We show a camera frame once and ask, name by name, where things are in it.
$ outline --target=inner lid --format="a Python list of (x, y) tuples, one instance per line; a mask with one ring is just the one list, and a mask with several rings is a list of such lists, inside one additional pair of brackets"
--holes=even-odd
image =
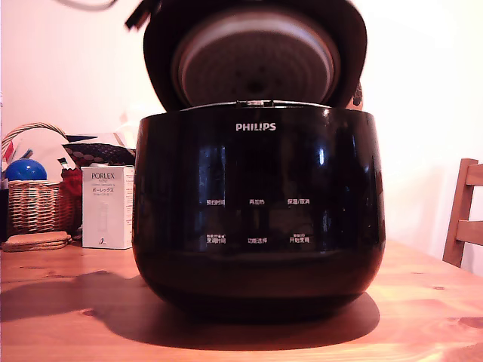
[(282, 8), (235, 8), (209, 17), (181, 41), (171, 67), (188, 106), (233, 100), (323, 103), (340, 57), (320, 25)]

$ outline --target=white box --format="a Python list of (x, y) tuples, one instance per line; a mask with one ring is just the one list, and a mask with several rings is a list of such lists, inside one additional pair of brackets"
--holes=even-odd
[(133, 184), (132, 166), (82, 168), (83, 247), (131, 247)]

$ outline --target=blue ball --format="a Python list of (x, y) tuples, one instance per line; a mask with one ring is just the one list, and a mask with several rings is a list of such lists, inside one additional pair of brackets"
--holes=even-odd
[(28, 179), (47, 179), (47, 171), (35, 160), (22, 158), (12, 162), (5, 170), (5, 178), (8, 181), (28, 180)]

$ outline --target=basket handle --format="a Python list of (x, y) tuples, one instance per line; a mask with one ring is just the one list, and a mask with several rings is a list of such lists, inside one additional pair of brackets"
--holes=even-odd
[(49, 123), (42, 123), (42, 122), (35, 122), (35, 123), (28, 123), (24, 124), (23, 126), (17, 127), (7, 133), (7, 135), (4, 137), (2, 140), (2, 157), (5, 156), (5, 153), (7, 151), (7, 147), (10, 144), (10, 141), (12, 141), (13, 138), (21, 134), (22, 132), (25, 132), (26, 130), (33, 130), (35, 128), (44, 128), (47, 130), (53, 130), (54, 132), (57, 132), (59, 135), (61, 135), (63, 138), (67, 140), (66, 134), (57, 126), (53, 126), (52, 124)]

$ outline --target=wicker basket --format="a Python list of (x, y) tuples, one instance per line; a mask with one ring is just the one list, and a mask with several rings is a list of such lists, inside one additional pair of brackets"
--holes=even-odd
[[(34, 128), (65, 133), (45, 123), (25, 124), (2, 140), (2, 156), (18, 134)], [(82, 223), (82, 199), (74, 197), (62, 182), (11, 181), (8, 183), (8, 235), (33, 232), (74, 232)]]

